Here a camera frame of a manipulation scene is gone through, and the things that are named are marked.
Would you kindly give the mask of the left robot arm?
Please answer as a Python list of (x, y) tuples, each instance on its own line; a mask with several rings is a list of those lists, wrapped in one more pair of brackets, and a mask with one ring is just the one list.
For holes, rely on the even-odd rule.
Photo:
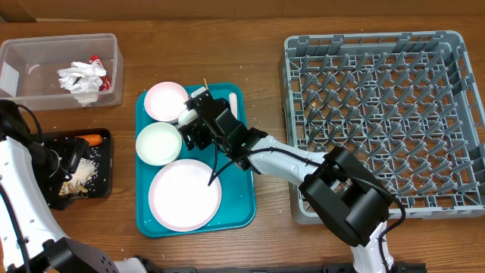
[(45, 142), (33, 136), (20, 113), (1, 101), (1, 241), (8, 272), (152, 272), (143, 257), (114, 261), (98, 248), (70, 239), (52, 210), (69, 203), (60, 195), (89, 144), (78, 137)]

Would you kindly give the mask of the orange carrot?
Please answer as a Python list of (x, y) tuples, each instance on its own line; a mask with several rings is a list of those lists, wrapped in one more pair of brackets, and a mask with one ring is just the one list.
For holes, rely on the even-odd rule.
[(77, 136), (77, 138), (86, 140), (90, 146), (99, 146), (102, 144), (103, 138), (99, 134), (88, 134), (88, 135), (82, 135), (82, 136)]

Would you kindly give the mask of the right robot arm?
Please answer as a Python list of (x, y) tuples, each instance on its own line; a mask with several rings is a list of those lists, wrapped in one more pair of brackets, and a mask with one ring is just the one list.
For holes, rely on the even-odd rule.
[(203, 150), (213, 144), (228, 163), (215, 166), (213, 183), (231, 165), (243, 171), (284, 179), (300, 193), (327, 228), (351, 247), (356, 272), (394, 272), (386, 235), (405, 216), (388, 224), (389, 208), (399, 199), (347, 149), (309, 152), (278, 141), (268, 133), (248, 128), (232, 113), (226, 99), (216, 99), (202, 87), (185, 102), (177, 129), (187, 149)]

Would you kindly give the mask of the white paper cup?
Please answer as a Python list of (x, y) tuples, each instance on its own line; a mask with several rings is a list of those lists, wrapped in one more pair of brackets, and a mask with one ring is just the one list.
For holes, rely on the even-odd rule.
[[(190, 98), (194, 99), (196, 96), (200, 95), (204, 91), (207, 91), (206, 87), (200, 87), (195, 92), (190, 94)], [(195, 109), (186, 109), (184, 110), (178, 117), (178, 126), (181, 127), (183, 125), (187, 125), (190, 122), (194, 121), (198, 115), (196, 114)]]

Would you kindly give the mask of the white plastic fork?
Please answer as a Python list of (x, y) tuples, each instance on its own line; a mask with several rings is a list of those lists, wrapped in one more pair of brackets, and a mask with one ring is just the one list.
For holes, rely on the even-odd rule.
[(229, 95), (230, 110), (235, 119), (238, 119), (238, 98), (237, 94), (231, 93)]

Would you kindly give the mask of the pale green bowl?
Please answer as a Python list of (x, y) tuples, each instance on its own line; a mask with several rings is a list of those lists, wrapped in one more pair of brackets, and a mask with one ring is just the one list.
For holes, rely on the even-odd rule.
[(144, 127), (136, 138), (136, 154), (146, 164), (164, 166), (175, 161), (182, 148), (177, 128), (156, 122)]

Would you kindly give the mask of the white napkin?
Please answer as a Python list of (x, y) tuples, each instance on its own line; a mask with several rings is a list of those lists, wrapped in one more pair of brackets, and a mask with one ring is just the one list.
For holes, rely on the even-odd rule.
[(106, 70), (98, 63), (74, 61), (71, 67), (57, 70), (61, 88), (68, 90), (84, 107), (97, 102)]

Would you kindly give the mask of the pink bowl with food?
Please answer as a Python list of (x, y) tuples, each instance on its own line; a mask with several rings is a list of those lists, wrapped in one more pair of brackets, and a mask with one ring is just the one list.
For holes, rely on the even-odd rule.
[(144, 98), (145, 111), (152, 119), (176, 123), (180, 114), (186, 110), (187, 91), (178, 83), (161, 82), (149, 89)]

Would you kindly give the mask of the red foil wrapper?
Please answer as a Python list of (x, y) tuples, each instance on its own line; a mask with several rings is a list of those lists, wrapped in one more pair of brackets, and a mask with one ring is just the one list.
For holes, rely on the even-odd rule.
[[(97, 64), (100, 68), (104, 68), (102, 61), (100, 60), (100, 58), (97, 55), (93, 55), (90, 58), (89, 63), (90, 64)], [(101, 80), (102, 80), (102, 85), (99, 87), (99, 90), (101, 92), (108, 91), (111, 88), (111, 81), (109, 80), (109, 77), (107, 76), (107, 74), (102, 76)]]

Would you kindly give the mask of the pink round plate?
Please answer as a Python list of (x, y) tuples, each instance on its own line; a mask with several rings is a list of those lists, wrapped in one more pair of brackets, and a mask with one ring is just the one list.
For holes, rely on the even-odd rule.
[(222, 200), (219, 180), (209, 183), (212, 169), (201, 161), (180, 159), (164, 166), (149, 188), (155, 220), (176, 232), (197, 230), (217, 213)]

